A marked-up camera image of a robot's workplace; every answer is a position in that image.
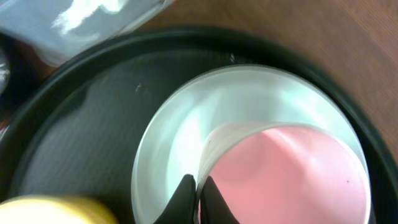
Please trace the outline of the grey round plate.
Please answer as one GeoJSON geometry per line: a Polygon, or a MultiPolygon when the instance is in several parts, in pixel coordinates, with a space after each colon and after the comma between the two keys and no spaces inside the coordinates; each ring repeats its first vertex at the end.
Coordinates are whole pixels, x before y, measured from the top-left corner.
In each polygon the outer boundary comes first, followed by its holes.
{"type": "Polygon", "coordinates": [[[219,126],[238,122],[303,124],[324,130],[354,151],[369,179],[352,125],[317,87],[277,68],[223,67],[180,87],[150,121],[132,170],[135,221],[154,223],[183,176],[190,174],[196,183],[193,221],[201,222],[197,190],[204,143],[219,126]]]}

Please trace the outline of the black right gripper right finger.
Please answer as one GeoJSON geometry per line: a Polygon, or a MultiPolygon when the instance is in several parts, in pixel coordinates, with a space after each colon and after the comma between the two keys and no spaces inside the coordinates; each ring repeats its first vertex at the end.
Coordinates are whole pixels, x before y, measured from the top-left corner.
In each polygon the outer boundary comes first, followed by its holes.
{"type": "Polygon", "coordinates": [[[201,224],[239,224],[212,177],[208,177],[200,195],[201,224]]]}

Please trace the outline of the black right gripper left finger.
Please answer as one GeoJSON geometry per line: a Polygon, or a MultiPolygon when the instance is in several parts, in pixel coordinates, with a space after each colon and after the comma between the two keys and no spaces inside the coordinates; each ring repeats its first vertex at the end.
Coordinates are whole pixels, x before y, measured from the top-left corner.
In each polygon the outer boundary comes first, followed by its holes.
{"type": "Polygon", "coordinates": [[[192,175],[183,176],[172,198],[154,224],[192,224],[195,213],[196,183],[192,175]]]}

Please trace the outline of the yellow bowl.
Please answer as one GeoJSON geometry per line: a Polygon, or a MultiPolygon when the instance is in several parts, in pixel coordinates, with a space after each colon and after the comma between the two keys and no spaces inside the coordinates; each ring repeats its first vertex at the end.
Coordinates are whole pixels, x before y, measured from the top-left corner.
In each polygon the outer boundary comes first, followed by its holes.
{"type": "Polygon", "coordinates": [[[99,200],[82,196],[24,195],[1,203],[1,224],[117,224],[99,200]]]}

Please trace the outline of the pink cup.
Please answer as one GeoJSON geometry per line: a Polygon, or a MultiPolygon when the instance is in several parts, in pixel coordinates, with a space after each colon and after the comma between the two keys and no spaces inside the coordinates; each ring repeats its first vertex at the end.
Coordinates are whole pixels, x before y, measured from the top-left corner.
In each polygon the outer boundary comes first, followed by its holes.
{"type": "Polygon", "coordinates": [[[214,185],[239,223],[367,223],[371,193],[354,151],[303,124],[238,122],[203,146],[198,199],[214,185]]]}

